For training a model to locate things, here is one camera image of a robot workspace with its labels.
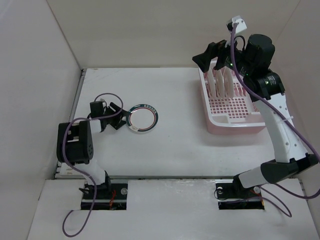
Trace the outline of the orange sunburst plate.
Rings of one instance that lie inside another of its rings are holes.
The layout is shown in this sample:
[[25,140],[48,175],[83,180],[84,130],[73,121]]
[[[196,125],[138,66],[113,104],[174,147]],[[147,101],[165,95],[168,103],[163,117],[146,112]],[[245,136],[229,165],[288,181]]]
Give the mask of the orange sunburst plate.
[[221,70],[215,71],[216,94],[219,98],[225,97],[224,78]]
[[208,82],[208,86],[209,86],[210,96],[213,99],[216,99],[217,98],[216,82],[215,82],[215,78],[214,78],[213,71],[211,68],[207,72],[207,82]]

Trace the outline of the white plate green rim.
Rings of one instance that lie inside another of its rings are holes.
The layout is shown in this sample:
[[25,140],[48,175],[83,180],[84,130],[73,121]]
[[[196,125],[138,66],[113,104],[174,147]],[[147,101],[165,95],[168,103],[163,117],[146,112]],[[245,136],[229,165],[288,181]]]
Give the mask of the white plate green rim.
[[159,114],[156,108],[150,104],[137,104],[130,108],[125,121],[131,131],[145,134],[156,127]]

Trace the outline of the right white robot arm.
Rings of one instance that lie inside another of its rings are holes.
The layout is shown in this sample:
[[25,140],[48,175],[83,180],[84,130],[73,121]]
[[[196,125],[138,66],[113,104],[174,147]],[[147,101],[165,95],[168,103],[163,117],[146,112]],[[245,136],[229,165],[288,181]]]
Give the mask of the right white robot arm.
[[300,174],[320,163],[320,156],[295,129],[287,109],[285,88],[280,76],[269,66],[275,53],[272,40],[263,34],[252,34],[243,50],[236,39],[210,43],[203,53],[192,60],[203,73],[227,67],[234,71],[239,83],[250,95],[260,112],[274,150],[274,159],[233,177],[231,191],[243,197],[250,188],[275,184]]

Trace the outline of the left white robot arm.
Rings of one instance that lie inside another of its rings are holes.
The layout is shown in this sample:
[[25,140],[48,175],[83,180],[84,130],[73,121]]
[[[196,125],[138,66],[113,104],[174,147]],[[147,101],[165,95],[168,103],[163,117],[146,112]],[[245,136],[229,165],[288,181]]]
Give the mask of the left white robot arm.
[[90,114],[87,119],[80,120],[68,128],[69,123],[58,125],[56,156],[59,162],[64,163],[66,156],[70,165],[86,172],[87,184],[81,191],[86,196],[94,192],[102,199],[111,195],[112,184],[107,172],[94,159],[93,135],[105,131],[108,125],[118,130],[126,121],[123,120],[129,113],[111,102],[104,100],[90,103]]

